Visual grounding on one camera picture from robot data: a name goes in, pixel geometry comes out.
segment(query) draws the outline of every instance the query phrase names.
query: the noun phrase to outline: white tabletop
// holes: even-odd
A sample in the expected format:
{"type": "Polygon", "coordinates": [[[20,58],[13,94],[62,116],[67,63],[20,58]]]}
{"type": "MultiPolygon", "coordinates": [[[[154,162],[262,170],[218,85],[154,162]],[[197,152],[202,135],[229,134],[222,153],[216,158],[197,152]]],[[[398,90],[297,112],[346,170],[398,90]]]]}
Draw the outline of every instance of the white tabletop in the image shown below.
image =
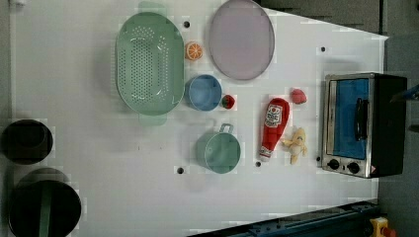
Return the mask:
{"type": "Polygon", "coordinates": [[[82,198],[71,236],[186,236],[377,197],[377,180],[324,172],[315,158],[324,76],[382,72],[385,38],[266,10],[276,33],[274,59],[260,77],[238,82],[207,54],[209,22],[224,1],[160,2],[185,42],[205,46],[202,59],[186,62],[185,82],[214,75],[224,93],[237,97],[232,111],[197,112],[183,101],[164,125],[138,124],[118,93],[114,56],[119,29],[138,12],[138,1],[28,1],[11,16],[13,116],[39,119],[54,134],[54,150],[39,166],[63,171],[82,198]],[[292,166],[290,153],[277,146],[258,168],[267,103],[288,99],[293,87],[308,102],[291,104],[284,137],[303,127],[307,156],[292,166]],[[234,125],[242,155],[231,173],[216,175],[196,165],[194,147],[224,122],[234,125]],[[178,175],[178,167],[186,173],[178,175]]]}

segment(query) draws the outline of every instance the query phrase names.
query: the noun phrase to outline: green cup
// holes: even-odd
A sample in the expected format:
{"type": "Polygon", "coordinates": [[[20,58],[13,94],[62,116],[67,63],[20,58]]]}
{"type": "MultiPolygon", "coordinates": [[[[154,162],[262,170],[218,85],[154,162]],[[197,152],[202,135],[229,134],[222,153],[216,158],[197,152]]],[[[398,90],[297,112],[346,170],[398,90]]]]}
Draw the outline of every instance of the green cup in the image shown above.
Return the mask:
{"type": "Polygon", "coordinates": [[[198,163],[216,173],[225,174],[240,160],[240,144],[231,134],[233,125],[224,123],[219,132],[202,136],[197,143],[198,163]]]}

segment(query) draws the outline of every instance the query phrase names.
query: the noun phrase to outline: oven knob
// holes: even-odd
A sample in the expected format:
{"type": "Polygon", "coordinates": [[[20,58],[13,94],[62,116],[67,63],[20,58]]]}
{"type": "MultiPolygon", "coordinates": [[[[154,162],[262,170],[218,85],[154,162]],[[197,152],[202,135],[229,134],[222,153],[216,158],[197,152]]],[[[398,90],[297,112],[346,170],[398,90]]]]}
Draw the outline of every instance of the oven knob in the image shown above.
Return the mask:
{"type": "Polygon", "coordinates": [[[360,166],[357,163],[351,163],[347,166],[347,168],[352,174],[357,174],[360,172],[360,166]]]}
{"type": "Polygon", "coordinates": [[[332,170],[337,170],[339,168],[339,161],[333,159],[331,160],[329,163],[327,163],[327,165],[332,169],[332,170]]]}

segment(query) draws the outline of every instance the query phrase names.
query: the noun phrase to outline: oven handle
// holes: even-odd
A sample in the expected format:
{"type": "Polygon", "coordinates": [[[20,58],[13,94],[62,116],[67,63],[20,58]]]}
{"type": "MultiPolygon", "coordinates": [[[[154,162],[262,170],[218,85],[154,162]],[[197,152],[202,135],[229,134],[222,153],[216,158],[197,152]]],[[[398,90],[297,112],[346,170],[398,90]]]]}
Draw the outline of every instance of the oven handle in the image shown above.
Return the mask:
{"type": "Polygon", "coordinates": [[[358,98],[355,112],[355,139],[367,139],[368,100],[358,98]]]}

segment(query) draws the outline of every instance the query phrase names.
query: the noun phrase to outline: purple plate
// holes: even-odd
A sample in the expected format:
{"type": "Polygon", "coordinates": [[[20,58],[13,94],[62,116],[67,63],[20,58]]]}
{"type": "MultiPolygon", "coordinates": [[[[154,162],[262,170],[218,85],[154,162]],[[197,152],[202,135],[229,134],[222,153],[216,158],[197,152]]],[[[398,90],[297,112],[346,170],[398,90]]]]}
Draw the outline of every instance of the purple plate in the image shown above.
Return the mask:
{"type": "Polygon", "coordinates": [[[209,30],[209,50],[226,76],[249,80],[269,66],[275,35],[265,11],[250,0],[230,0],[215,13],[209,30]]]}

